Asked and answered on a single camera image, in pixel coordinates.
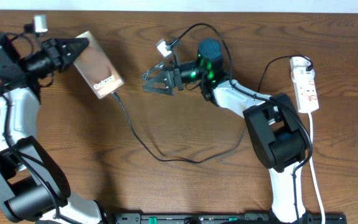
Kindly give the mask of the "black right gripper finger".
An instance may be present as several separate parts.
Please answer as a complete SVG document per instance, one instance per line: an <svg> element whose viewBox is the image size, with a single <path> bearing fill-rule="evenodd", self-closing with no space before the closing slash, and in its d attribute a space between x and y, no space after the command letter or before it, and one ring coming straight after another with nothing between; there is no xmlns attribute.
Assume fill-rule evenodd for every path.
<svg viewBox="0 0 358 224"><path fill-rule="evenodd" d="M147 80L142 86L146 92L155 92L165 95L174 94L174 82L172 72L164 71L155 77Z"/></svg>
<svg viewBox="0 0 358 224"><path fill-rule="evenodd" d="M151 80L166 70L165 62L162 60L142 74L143 80Z"/></svg>

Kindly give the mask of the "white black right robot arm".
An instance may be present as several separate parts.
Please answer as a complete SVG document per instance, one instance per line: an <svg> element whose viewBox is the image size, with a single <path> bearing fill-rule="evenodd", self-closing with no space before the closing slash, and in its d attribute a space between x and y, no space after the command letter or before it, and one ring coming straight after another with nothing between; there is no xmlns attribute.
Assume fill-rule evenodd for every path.
<svg viewBox="0 0 358 224"><path fill-rule="evenodd" d="M196 82L206 101L244 118L255 155L270 174L274 217L281 223L303 222L300 174L311 159L313 145L288 95L263 95L240 85L224 69L223 50L216 39L199 43L196 60L160 62L142 79L145 91L166 95Z"/></svg>

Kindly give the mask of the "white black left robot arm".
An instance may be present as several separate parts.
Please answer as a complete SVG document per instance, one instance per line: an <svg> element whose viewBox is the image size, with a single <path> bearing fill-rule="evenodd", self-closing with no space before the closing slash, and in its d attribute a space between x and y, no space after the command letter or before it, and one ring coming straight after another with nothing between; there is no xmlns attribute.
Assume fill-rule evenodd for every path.
<svg viewBox="0 0 358 224"><path fill-rule="evenodd" d="M70 190L68 180L37 141L39 81L67 70L86 38L48 39L21 57L14 33L0 32L0 210L11 222L109 223L94 200Z"/></svg>

